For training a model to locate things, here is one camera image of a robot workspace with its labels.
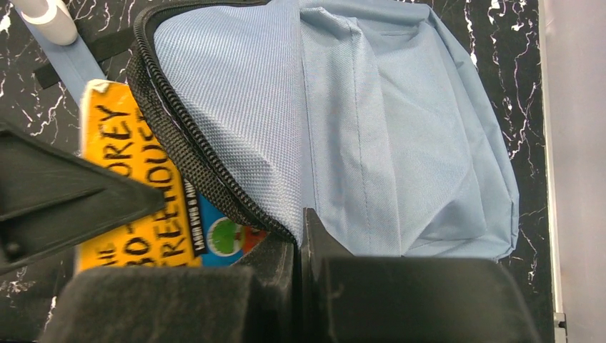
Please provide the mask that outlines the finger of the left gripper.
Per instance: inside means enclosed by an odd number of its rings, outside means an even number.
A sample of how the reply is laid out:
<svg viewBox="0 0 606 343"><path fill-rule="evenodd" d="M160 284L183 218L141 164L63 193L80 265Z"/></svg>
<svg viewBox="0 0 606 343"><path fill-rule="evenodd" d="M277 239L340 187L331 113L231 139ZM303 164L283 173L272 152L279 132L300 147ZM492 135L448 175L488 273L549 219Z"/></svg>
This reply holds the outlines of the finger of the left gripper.
<svg viewBox="0 0 606 343"><path fill-rule="evenodd" d="M164 196L1 123L1 273L164 208Z"/></svg>

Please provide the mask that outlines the blue student backpack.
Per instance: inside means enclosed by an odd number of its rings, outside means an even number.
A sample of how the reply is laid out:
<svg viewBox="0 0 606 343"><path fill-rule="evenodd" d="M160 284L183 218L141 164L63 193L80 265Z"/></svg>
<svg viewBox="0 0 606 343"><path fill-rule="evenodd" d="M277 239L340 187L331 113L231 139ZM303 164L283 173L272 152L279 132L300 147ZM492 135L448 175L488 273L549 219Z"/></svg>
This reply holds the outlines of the blue student backpack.
<svg viewBox="0 0 606 343"><path fill-rule="evenodd" d="M152 144L238 224L304 241L304 209L355 255L496 261L515 174L474 64L427 5L173 1L123 35L134 123L83 134L126 171Z"/></svg>

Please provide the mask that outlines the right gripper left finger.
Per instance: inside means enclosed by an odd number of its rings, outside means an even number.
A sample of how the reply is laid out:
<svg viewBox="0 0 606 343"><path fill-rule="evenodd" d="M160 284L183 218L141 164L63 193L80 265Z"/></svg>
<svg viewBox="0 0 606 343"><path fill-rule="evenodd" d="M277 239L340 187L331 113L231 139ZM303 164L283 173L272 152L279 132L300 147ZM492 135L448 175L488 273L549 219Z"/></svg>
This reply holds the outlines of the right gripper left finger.
<svg viewBox="0 0 606 343"><path fill-rule="evenodd" d="M230 267L97 267L60 294L42 342L284 342L296 249L270 234Z"/></svg>

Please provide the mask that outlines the orange treehouse book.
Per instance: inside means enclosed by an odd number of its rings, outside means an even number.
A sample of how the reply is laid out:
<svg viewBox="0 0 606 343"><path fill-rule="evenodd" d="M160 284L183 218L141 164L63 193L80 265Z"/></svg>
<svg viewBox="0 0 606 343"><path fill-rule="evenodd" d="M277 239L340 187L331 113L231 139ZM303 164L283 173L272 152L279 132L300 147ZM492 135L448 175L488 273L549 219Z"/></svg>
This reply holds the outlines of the orange treehouse book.
<svg viewBox="0 0 606 343"><path fill-rule="evenodd" d="M88 215L116 217L116 224L76 248L76 272L225 267L265 239L266 232L221 213L180 174L126 84L89 81L79 119L81 157L108 179Z"/></svg>

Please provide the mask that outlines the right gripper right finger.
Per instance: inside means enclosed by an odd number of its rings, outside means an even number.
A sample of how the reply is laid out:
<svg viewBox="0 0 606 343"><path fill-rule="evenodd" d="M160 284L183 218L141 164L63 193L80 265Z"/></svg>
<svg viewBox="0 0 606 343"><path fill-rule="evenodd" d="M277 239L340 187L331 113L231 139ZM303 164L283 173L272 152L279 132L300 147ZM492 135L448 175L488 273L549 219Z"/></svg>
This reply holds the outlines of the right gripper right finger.
<svg viewBox="0 0 606 343"><path fill-rule="evenodd" d="M304 210L303 342L538 342L510 273L486 259L356 257Z"/></svg>

